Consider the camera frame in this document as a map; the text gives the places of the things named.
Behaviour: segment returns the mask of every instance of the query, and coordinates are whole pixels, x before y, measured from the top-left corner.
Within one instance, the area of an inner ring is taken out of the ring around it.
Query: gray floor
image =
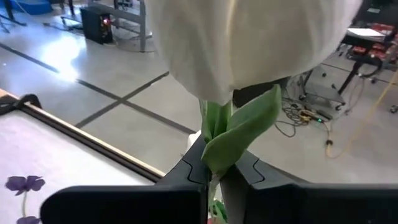
[[[186,150],[188,135],[199,130],[200,113],[195,97],[170,75],[164,75],[167,69],[156,53],[98,45],[80,35],[34,23],[29,17],[17,17],[29,26],[13,27],[10,34],[0,33],[0,88],[18,96],[35,93],[45,110],[65,121],[164,172],[174,166]],[[328,75],[314,75],[310,84],[340,86],[353,62],[332,55],[325,64]],[[389,80],[392,74],[385,71],[380,78]],[[147,88],[140,88],[157,77]],[[297,128],[294,138],[283,136],[273,127],[249,150],[273,166],[312,182],[398,183],[398,115],[389,112],[390,105],[398,104],[396,86],[361,135],[347,147],[386,85],[372,85],[366,80],[353,112],[335,122],[332,153],[346,150],[337,159],[325,157],[327,133],[316,124]],[[346,100],[352,89],[351,85]],[[289,91],[298,97],[295,83]],[[283,113],[280,120],[287,121]],[[290,126],[280,127],[287,133],[292,131]]]

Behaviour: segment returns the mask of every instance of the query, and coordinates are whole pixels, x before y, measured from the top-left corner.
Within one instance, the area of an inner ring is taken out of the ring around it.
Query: white fabric
[[[171,74],[225,104],[234,89],[302,73],[330,55],[361,0],[146,0]]]

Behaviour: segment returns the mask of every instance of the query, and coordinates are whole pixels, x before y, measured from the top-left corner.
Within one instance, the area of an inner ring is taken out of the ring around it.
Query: green fabric
[[[223,175],[239,160],[249,145],[274,124],[281,109],[281,102],[280,87],[274,85],[271,90],[238,109],[228,119],[226,132],[221,134],[218,129],[221,130],[225,122],[217,122],[217,119],[225,119],[228,116],[227,110],[214,103],[207,104],[205,119],[203,119],[207,129],[202,129],[202,131],[207,140],[211,133],[211,139],[207,141],[201,159],[213,174]],[[217,130],[209,128],[216,127],[216,124],[220,124]]]

